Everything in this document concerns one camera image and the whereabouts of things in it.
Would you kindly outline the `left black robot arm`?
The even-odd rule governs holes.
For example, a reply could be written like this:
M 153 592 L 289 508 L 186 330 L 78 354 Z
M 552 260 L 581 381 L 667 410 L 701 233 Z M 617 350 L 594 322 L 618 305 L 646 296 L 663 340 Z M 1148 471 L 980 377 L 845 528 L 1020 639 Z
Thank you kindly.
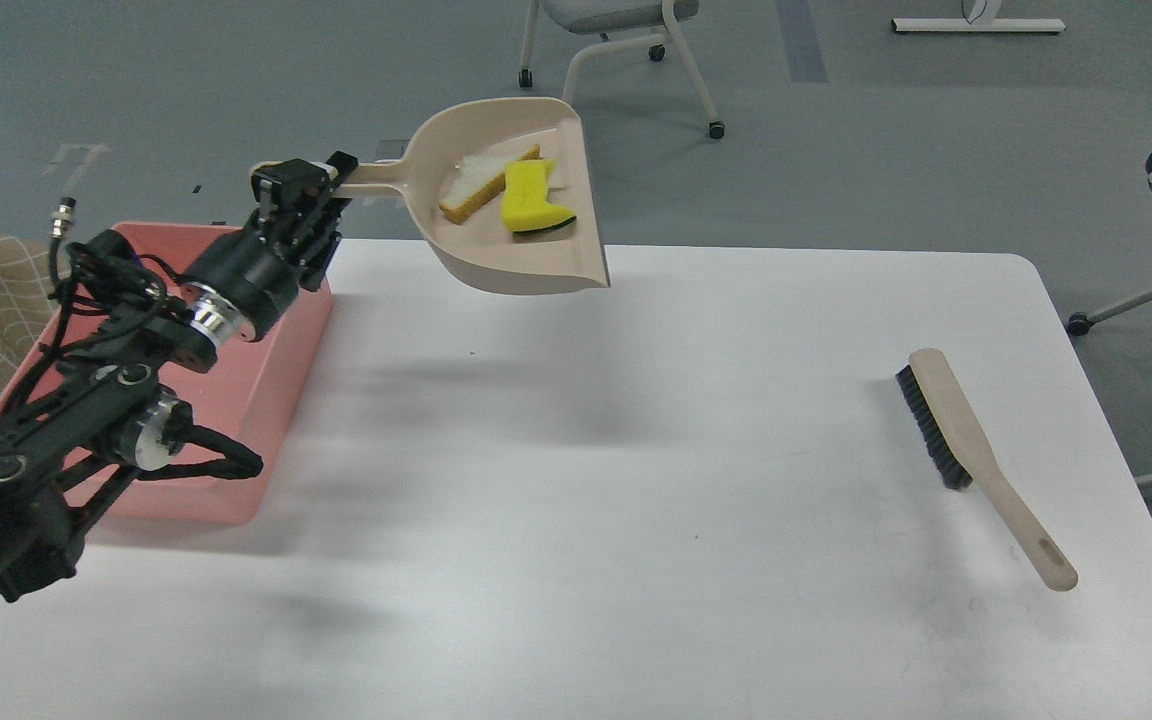
M 247 223 L 183 272 L 111 229 L 69 241 L 76 200 L 59 200 L 47 251 L 56 327 L 0 411 L 5 601 L 71 578 L 88 533 L 132 482 L 260 473 L 262 457 L 200 427 L 161 372 L 211 372 L 225 344 L 260 341 L 302 291 L 319 290 L 358 168 L 340 151 L 257 165 Z

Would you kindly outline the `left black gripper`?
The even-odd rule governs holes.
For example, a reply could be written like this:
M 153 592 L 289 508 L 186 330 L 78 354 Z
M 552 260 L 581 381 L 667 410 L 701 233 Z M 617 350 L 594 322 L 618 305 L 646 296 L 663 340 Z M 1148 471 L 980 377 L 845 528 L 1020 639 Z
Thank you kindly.
M 253 219 L 212 242 L 180 283 L 192 327 L 214 343 L 260 341 L 302 291 L 320 291 L 349 204 L 338 192 L 356 169 L 356 156 L 340 151 L 325 161 L 257 164 Z

